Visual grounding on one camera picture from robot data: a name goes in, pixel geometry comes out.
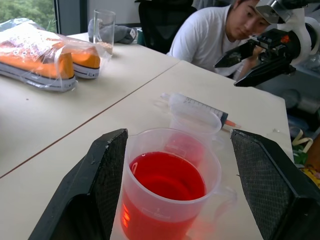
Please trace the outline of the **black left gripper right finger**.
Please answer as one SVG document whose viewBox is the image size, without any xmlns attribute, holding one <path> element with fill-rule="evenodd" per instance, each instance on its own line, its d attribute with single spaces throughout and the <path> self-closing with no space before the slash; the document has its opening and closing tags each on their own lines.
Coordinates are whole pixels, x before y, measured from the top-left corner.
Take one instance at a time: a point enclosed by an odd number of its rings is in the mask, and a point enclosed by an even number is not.
<svg viewBox="0 0 320 240">
<path fill-rule="evenodd" d="M 263 240 L 320 240 L 320 188 L 275 141 L 239 129 L 230 139 Z"/>
</svg>

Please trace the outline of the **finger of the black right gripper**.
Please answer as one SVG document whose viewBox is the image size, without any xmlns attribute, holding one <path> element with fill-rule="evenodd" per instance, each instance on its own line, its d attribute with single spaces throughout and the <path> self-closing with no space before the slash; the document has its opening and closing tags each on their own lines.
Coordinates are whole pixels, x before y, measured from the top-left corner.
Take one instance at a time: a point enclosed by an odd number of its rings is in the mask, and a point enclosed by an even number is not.
<svg viewBox="0 0 320 240">
<path fill-rule="evenodd" d="M 240 46 L 237 46 L 227 51 L 224 56 L 215 64 L 215 68 L 229 68 L 242 60 L 253 56 L 254 49 L 257 43 L 255 41 L 248 41 Z"/>
<path fill-rule="evenodd" d="M 288 70 L 288 61 L 278 58 L 275 61 L 264 62 L 254 67 L 243 78 L 234 83 L 235 87 L 255 87 L 279 75 L 285 74 Z"/>
</svg>

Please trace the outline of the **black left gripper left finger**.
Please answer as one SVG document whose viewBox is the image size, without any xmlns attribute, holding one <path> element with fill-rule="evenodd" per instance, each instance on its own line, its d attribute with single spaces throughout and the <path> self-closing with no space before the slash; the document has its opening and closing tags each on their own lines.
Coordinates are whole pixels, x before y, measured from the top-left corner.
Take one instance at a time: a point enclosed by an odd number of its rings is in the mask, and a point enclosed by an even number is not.
<svg viewBox="0 0 320 240">
<path fill-rule="evenodd" d="M 121 128 L 92 142 L 60 182 L 28 240 L 110 240 L 127 139 Z"/>
</svg>

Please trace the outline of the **large plastic syringe orange tip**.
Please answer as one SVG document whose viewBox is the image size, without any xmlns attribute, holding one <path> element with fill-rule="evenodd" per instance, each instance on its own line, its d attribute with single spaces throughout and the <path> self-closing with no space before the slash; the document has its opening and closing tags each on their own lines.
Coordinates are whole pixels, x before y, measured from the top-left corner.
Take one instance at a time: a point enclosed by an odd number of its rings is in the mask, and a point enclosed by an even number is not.
<svg viewBox="0 0 320 240">
<path fill-rule="evenodd" d="M 216 109 L 216 108 L 214 108 L 212 106 L 209 106 L 207 104 L 204 104 L 204 103 L 202 103 L 200 101 L 197 101 L 197 100 L 195 100 L 193 98 L 187 97 L 187 96 L 185 96 L 183 94 L 180 94 L 180 93 L 171 93 L 171 94 L 162 93 L 160 95 L 160 97 L 163 100 L 167 101 L 170 107 L 172 105 L 174 105 L 174 104 L 185 104 L 185 105 L 190 105 L 192 107 L 199 107 L 200 109 L 203 109 L 206 112 L 212 112 L 220 119 L 222 127 L 224 125 L 227 125 L 227 126 L 230 126 L 230 127 L 236 128 L 236 129 L 241 129 L 242 128 L 240 125 L 238 125 L 235 122 L 233 122 L 233 121 L 228 119 L 228 116 L 229 116 L 228 113 L 226 113 L 226 112 L 224 112 L 222 110 Z"/>
</svg>

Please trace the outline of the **small clear plastic cup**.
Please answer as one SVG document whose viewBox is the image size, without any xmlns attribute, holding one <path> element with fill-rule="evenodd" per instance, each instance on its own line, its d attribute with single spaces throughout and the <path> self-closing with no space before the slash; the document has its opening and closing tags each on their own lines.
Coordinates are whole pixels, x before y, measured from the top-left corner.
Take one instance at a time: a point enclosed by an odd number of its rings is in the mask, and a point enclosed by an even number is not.
<svg viewBox="0 0 320 240">
<path fill-rule="evenodd" d="M 225 141 L 217 135 L 222 129 L 222 123 L 212 112 L 196 109 L 172 112 L 169 127 L 186 132 L 215 150 L 225 146 Z"/>
</svg>

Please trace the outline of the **plastic beaker with red liquid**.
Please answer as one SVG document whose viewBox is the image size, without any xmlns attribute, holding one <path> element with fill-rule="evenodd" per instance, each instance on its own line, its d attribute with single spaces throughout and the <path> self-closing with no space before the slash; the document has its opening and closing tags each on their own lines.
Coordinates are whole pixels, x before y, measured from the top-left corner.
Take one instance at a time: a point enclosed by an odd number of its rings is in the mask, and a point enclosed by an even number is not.
<svg viewBox="0 0 320 240">
<path fill-rule="evenodd" d="M 213 149 L 172 128 L 131 136 L 123 167 L 120 224 L 128 240 L 205 240 L 237 202 L 221 184 Z"/>
</svg>

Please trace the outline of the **person in white t-shirt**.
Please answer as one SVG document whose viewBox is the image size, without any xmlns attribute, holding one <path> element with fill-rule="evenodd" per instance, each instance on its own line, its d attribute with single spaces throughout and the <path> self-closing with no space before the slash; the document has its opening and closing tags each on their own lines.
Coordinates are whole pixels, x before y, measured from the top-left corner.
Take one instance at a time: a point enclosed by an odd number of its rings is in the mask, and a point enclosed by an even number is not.
<svg viewBox="0 0 320 240">
<path fill-rule="evenodd" d="M 190 15 L 176 33 L 168 56 L 235 81 L 258 63 L 262 48 L 231 67 L 216 68 L 229 50 L 244 44 L 250 36 L 260 35 L 270 25 L 257 11 L 259 0 L 235 0 L 224 7 L 206 7 Z"/>
</svg>

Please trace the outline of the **yellow printed package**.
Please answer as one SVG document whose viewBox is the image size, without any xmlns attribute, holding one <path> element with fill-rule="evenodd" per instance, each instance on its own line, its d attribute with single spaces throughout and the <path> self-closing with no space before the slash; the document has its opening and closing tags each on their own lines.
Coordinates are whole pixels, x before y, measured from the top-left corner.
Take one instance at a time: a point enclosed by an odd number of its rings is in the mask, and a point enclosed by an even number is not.
<svg viewBox="0 0 320 240">
<path fill-rule="evenodd" d="M 318 172 L 312 165 L 306 165 L 300 170 L 305 173 L 320 189 L 320 172 Z"/>
</svg>

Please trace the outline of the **black office chair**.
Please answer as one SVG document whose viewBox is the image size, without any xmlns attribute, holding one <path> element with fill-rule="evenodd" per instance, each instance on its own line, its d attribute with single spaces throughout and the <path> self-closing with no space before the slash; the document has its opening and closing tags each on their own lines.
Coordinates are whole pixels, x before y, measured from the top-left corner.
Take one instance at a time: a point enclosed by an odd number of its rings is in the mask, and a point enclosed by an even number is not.
<svg viewBox="0 0 320 240">
<path fill-rule="evenodd" d="M 197 11 L 193 0 L 135 0 L 144 44 L 147 48 L 167 54 L 185 20 Z"/>
</svg>

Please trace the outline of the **grey fabric bundle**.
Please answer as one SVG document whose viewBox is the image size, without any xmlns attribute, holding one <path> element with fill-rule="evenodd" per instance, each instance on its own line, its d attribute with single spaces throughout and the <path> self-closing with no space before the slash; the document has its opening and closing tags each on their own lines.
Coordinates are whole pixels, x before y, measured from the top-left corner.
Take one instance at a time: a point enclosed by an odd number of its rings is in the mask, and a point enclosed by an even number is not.
<svg viewBox="0 0 320 240">
<path fill-rule="evenodd" d="M 94 20 L 91 19 L 88 24 L 88 38 L 93 43 Z M 114 27 L 114 43 L 129 45 L 137 36 L 137 31 L 124 25 L 115 25 Z"/>
</svg>

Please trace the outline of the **orange canvas sneaker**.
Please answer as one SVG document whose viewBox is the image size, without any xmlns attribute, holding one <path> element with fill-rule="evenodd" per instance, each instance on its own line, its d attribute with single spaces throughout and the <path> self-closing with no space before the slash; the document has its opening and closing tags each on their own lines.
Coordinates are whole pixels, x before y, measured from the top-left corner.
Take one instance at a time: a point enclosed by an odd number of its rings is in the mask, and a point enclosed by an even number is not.
<svg viewBox="0 0 320 240">
<path fill-rule="evenodd" d="M 39 89 L 66 92 L 76 85 L 72 55 L 40 44 L 0 43 L 0 75 Z"/>
<path fill-rule="evenodd" d="M 48 38 L 48 40 L 53 42 L 54 47 L 63 48 L 63 52 L 71 54 L 73 72 L 76 77 L 92 80 L 99 76 L 101 58 L 93 44 L 62 35 Z"/>
</svg>

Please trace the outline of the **clear glass mug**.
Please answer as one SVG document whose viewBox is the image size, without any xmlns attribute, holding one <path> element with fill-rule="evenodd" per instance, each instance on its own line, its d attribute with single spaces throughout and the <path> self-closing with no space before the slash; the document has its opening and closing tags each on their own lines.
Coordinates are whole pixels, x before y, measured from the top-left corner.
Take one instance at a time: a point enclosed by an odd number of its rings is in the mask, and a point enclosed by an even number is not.
<svg viewBox="0 0 320 240">
<path fill-rule="evenodd" d="M 93 16 L 93 43 L 101 45 L 113 55 L 116 14 L 113 11 L 95 9 Z"/>
</svg>

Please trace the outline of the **orange sneakers in plastic bag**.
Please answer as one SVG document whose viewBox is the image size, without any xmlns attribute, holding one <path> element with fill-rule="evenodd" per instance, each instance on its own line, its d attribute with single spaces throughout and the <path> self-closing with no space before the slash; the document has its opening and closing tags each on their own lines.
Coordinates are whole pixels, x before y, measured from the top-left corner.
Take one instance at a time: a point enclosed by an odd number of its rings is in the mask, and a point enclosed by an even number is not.
<svg viewBox="0 0 320 240">
<path fill-rule="evenodd" d="M 34 24 L 24 22 L 9 29 L 0 32 L 0 43 L 4 41 L 10 41 L 16 44 L 36 44 L 41 45 L 41 48 L 48 46 L 53 46 L 53 42 L 48 40 L 48 38 L 57 37 L 60 34 L 49 32 L 41 28 L 36 27 Z M 100 56 L 100 69 L 99 74 L 102 69 L 112 58 L 112 56 L 99 44 L 93 44 Z"/>
</svg>

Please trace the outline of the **dark window frame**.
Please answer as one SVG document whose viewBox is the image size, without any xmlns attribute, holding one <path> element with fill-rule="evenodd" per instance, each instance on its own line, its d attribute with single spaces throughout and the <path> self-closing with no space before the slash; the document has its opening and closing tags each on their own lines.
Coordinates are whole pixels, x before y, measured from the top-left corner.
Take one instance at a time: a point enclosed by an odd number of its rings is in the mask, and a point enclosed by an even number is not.
<svg viewBox="0 0 320 240">
<path fill-rule="evenodd" d="M 67 36 L 88 31 L 88 0 L 52 1 L 58 34 Z"/>
</svg>

